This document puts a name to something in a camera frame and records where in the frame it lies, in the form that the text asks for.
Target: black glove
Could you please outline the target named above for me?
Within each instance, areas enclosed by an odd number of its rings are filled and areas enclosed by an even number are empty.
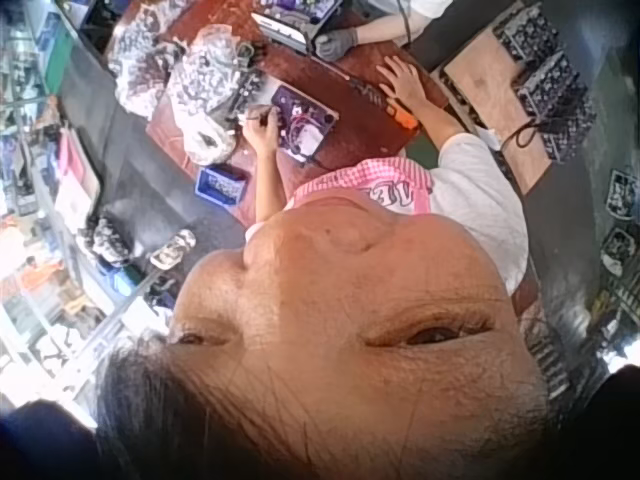
[[[316,38],[316,53],[327,62],[335,62],[358,44],[355,28],[334,30]]]

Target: eye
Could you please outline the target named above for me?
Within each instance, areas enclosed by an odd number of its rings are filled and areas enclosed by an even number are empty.
[[[460,338],[460,332],[446,327],[433,327],[419,331],[405,343],[407,345],[427,345],[448,342],[456,338]]]
[[[204,338],[195,333],[185,333],[176,343],[179,343],[180,345],[202,345],[204,343]]]

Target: orange screwdriver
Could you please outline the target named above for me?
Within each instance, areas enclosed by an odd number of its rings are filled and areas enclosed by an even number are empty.
[[[374,105],[382,108],[387,112],[396,122],[402,125],[404,128],[413,130],[418,126],[418,120],[409,111],[402,107],[398,102],[393,99],[387,99],[386,96],[373,85],[363,82],[359,78],[352,77],[345,73],[340,68],[319,59],[318,57],[311,57],[312,60],[322,65],[329,71],[335,73],[339,77],[343,78],[349,83],[358,93],[364,96]]]

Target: black hair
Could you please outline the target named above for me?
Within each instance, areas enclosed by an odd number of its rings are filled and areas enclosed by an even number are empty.
[[[257,424],[255,417],[259,415],[243,411],[250,406],[237,405],[225,398],[225,392],[217,393],[214,401],[200,398],[169,367],[161,354],[162,342],[140,342],[134,349],[116,352],[108,363],[99,394],[96,432],[107,478],[281,480],[327,474],[327,466],[315,465],[308,453],[306,458],[294,453],[275,428]],[[377,476],[385,477],[380,472],[388,469],[389,478],[540,478],[531,465],[532,455],[539,459],[539,452],[531,448],[531,444],[540,444],[539,438],[527,438],[537,428],[526,415],[508,423],[512,427],[501,425],[495,432],[487,432],[480,447],[472,447],[470,441],[446,453],[411,452],[403,459],[402,473],[394,466],[393,449],[384,442],[354,460],[375,465]],[[345,477],[339,473],[341,465],[345,471],[359,465],[347,462],[347,458],[338,459],[328,469]],[[364,470],[362,476],[348,478],[365,478]]]
[[[317,478],[223,395],[217,404],[198,398],[159,355],[162,340],[147,342],[115,352],[102,380],[96,441],[107,478]]]

